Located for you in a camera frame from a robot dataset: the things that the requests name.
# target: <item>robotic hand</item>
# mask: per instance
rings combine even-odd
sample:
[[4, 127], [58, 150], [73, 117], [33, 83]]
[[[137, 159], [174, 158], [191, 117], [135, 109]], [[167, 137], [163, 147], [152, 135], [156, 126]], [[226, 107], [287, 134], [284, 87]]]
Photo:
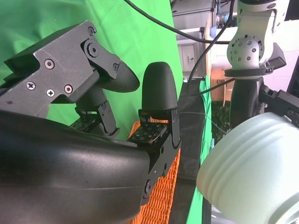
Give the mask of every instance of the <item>robotic hand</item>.
[[[2, 224], [123, 224], [171, 168], [181, 140], [170, 66], [148, 65], [141, 126], [116, 140], [103, 89], [132, 92], [140, 83], [95, 33], [85, 21], [5, 61], [13, 74], [0, 86]], [[46, 120], [51, 103], [76, 103], [80, 118], [71, 126]]]

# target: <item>metal bracket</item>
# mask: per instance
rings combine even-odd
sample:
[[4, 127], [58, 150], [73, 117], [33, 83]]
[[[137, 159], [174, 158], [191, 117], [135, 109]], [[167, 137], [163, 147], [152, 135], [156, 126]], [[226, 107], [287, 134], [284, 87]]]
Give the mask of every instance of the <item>metal bracket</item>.
[[262, 85], [259, 93], [261, 102], [268, 105], [267, 110], [279, 116], [287, 116], [292, 123], [299, 127], [299, 99], [283, 90], [270, 90]]
[[[177, 108], [167, 111], [139, 110], [141, 126], [128, 141], [146, 150], [150, 157], [149, 175], [144, 188], [142, 204], [146, 204], [159, 177], [166, 176], [181, 147]], [[150, 118], [167, 120], [154, 123]]]

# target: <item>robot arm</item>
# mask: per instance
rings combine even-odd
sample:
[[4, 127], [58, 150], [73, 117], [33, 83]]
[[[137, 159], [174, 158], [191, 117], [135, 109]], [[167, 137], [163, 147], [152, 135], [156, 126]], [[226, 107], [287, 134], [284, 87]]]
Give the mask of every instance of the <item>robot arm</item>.
[[269, 59], [279, 49], [273, 34], [284, 21], [288, 4], [289, 0], [238, 1], [238, 30], [227, 51], [232, 69], [225, 71], [225, 76], [236, 79], [231, 99], [232, 127], [263, 112], [259, 92], [263, 76], [282, 67], [273, 66]]
[[285, 20], [289, 0], [239, 0], [238, 30], [228, 46], [232, 70], [259, 69], [273, 53], [273, 34]]

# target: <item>white wall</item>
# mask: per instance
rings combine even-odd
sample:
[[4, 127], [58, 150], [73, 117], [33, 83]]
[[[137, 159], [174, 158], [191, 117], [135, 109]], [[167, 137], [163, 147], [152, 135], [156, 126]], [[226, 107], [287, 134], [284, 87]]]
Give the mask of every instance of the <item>white wall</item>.
[[[286, 21], [280, 25], [280, 29], [274, 34], [274, 41], [280, 46], [285, 53], [287, 65], [275, 70], [271, 75], [264, 76], [264, 81], [269, 88], [273, 90], [287, 90], [292, 77], [298, 56], [299, 56], [299, 20]], [[237, 28], [227, 28], [220, 41], [230, 41]], [[231, 68], [228, 62], [227, 45], [215, 45], [211, 49], [212, 68]]]

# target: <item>gray cabinet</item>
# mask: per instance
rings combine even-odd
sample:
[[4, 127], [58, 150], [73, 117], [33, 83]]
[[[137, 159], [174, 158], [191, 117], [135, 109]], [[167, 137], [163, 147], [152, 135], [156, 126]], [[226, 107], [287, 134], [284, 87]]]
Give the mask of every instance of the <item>gray cabinet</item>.
[[214, 0], [177, 0], [172, 8], [173, 22], [176, 29], [205, 27], [210, 14], [212, 14], [212, 22], [214, 22]]

